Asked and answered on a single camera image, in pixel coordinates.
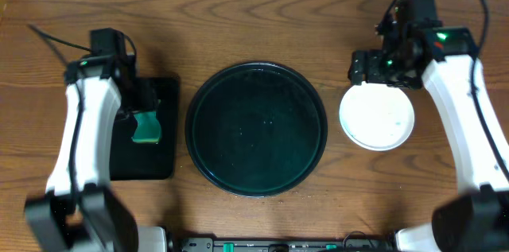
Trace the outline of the green sponge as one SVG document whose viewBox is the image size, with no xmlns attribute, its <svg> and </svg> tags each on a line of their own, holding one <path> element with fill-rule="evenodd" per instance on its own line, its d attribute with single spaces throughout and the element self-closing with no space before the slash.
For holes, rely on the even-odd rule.
<svg viewBox="0 0 509 252">
<path fill-rule="evenodd" d="M 138 144 L 157 144 L 161 139 L 161 125 L 157 120 L 157 112 L 138 112 L 134 115 L 137 122 L 132 141 Z"/>
</svg>

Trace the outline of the white plate with green smear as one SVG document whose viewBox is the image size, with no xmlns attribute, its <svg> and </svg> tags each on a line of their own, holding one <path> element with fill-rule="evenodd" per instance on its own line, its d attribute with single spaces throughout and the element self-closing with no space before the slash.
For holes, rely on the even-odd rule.
<svg viewBox="0 0 509 252">
<path fill-rule="evenodd" d="M 415 122 L 412 103 L 402 90 L 365 82 L 345 92 L 338 116 L 346 135 L 373 151 L 400 146 L 411 135 Z"/>
</svg>

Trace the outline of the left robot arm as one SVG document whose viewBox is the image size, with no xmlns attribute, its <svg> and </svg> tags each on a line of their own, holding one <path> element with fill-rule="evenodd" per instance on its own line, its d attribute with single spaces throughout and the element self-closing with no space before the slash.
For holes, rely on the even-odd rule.
<svg viewBox="0 0 509 252">
<path fill-rule="evenodd" d="M 111 191 L 119 87 L 131 85 L 134 57 L 88 57 L 66 69 L 67 117 L 45 194 L 25 202 L 25 219 L 44 251 L 166 251 L 162 227 L 140 227 Z"/>
</svg>

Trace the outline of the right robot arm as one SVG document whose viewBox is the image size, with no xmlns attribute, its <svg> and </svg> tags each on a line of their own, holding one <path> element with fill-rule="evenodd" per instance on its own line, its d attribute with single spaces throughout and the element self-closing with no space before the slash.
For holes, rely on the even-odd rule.
<svg viewBox="0 0 509 252">
<path fill-rule="evenodd" d="M 508 248 L 508 143 L 484 83 L 479 49 L 465 27 L 436 21 L 390 26 L 383 46 L 352 54 L 351 88 L 339 110 L 358 145 L 391 148 L 406 132 L 404 89 L 425 89 L 449 141 L 459 195 L 429 223 L 397 231 L 400 251 L 505 251 Z"/>
</svg>

